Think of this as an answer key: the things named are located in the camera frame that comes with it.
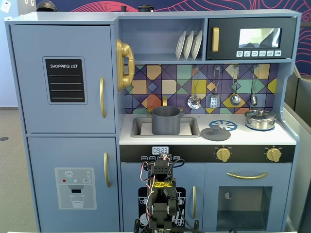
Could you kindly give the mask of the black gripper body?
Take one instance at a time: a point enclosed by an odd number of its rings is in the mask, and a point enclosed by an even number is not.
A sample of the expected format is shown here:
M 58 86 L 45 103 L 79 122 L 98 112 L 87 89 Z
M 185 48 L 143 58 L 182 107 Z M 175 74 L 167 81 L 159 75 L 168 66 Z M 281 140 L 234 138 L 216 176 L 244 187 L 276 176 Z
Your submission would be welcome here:
M 149 178 L 156 181 L 167 181 L 173 178 L 173 162 L 156 160 L 149 163 Z

